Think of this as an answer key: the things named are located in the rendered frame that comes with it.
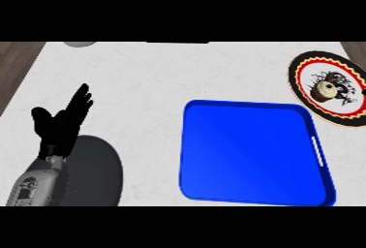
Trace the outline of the dark grey round plate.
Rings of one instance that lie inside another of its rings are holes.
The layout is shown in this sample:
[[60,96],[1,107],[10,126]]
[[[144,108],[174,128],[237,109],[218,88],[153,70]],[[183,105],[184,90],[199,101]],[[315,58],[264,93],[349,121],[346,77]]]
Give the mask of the dark grey round plate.
[[69,179],[61,206],[118,206],[122,165],[110,144],[94,136],[78,136],[66,164]]

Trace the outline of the brown cupcake with cream top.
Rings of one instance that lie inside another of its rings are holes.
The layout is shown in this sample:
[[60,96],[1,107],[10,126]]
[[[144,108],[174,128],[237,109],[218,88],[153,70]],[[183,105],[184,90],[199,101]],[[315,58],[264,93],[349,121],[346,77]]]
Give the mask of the brown cupcake with cream top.
[[315,102],[324,103],[337,95],[337,88],[329,81],[317,82],[309,90],[309,96]]

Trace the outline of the blue rectangular tray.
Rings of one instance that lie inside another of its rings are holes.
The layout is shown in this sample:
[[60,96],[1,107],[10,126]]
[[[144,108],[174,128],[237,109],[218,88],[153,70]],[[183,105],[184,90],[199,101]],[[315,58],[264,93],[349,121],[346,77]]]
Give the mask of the blue rectangular tray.
[[190,101],[178,187],[197,201],[330,206],[336,189],[305,108]]

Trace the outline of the black red patterned plate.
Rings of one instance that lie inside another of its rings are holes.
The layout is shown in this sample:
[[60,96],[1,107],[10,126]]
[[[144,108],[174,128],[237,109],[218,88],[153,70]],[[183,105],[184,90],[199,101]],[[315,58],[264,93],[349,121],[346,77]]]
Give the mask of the black red patterned plate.
[[[287,79],[298,101],[318,117],[345,127],[366,127],[366,71],[357,64],[332,52],[308,51],[290,62]],[[337,88],[336,97],[324,103],[309,96],[320,81]]]

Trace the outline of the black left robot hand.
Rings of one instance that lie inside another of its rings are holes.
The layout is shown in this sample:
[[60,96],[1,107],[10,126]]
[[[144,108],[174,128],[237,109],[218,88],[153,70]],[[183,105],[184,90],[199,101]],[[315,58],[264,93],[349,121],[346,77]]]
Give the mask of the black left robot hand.
[[79,127],[91,106],[88,85],[82,83],[66,108],[56,115],[51,115],[48,110],[41,107],[31,110],[33,132],[39,137],[38,158],[41,160],[51,156],[66,158],[70,154]]

